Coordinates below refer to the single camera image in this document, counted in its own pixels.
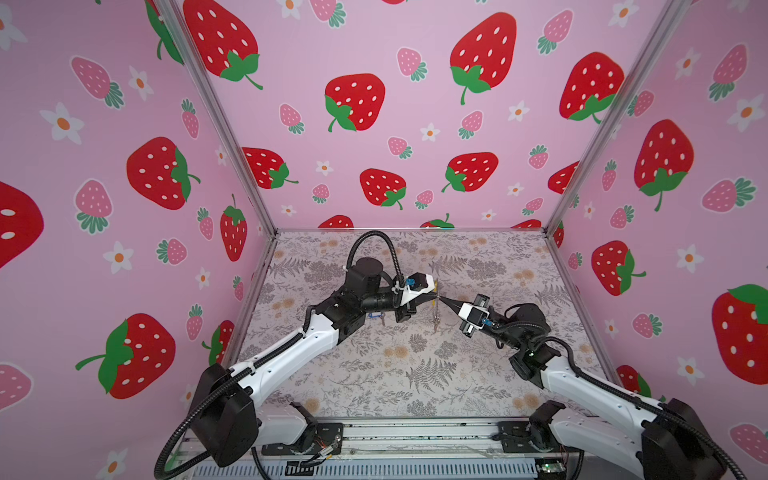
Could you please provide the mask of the key with red tag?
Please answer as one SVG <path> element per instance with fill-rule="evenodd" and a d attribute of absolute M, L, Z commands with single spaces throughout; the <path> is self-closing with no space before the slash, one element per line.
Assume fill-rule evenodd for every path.
<path fill-rule="evenodd" d="M 439 305 L 437 302 L 432 303 L 431 324 L 433 332 L 437 333 L 441 324 Z"/>

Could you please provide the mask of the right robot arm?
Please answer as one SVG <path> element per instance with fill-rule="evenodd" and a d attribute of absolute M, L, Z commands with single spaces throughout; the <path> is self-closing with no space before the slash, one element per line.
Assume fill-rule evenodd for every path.
<path fill-rule="evenodd" d="M 441 301 L 471 332 L 482 332 L 498 345 L 513 349 L 510 363 L 521 379 L 589 411 L 583 416 L 558 402 L 539 408 L 530 417 L 532 441 L 538 448 L 556 442 L 588 452 L 640 479 L 743 475 L 686 403 L 645 397 L 577 366 L 572 347 L 552 335 L 538 305 L 522 303 L 498 313 L 483 295 L 473 303 Z"/>

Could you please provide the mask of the grey strap keyring yellow clasp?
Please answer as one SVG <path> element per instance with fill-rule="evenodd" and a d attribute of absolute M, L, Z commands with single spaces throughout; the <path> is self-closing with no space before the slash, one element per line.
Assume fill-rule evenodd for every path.
<path fill-rule="evenodd" d="M 432 305 L 437 305 L 439 302 L 440 295 L 439 295 L 439 280 L 436 278 L 434 279 L 433 293 L 435 294 L 435 299 L 432 301 Z"/>

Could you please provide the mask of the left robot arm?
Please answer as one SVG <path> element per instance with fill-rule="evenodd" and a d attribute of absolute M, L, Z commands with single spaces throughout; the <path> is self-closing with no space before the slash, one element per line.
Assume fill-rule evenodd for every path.
<path fill-rule="evenodd" d="M 300 328 L 247 360 L 203 372 L 190 428 L 208 457 L 227 467 L 254 447 L 282 445 L 299 453 L 314 447 L 318 423 L 306 407 L 266 400 L 294 373 L 359 330 L 369 314 L 392 312 L 404 321 L 436 297 L 429 274 L 415 273 L 391 286 L 382 285 L 383 276 L 379 261 L 358 260 L 339 289 L 307 309 Z"/>

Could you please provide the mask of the key with blue tag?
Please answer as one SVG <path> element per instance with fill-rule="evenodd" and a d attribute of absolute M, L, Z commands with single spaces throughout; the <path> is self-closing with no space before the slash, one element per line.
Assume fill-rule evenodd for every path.
<path fill-rule="evenodd" d="M 386 313 L 383 311 L 368 313 L 367 319 L 370 321 L 378 321 L 382 325 L 386 325 Z"/>

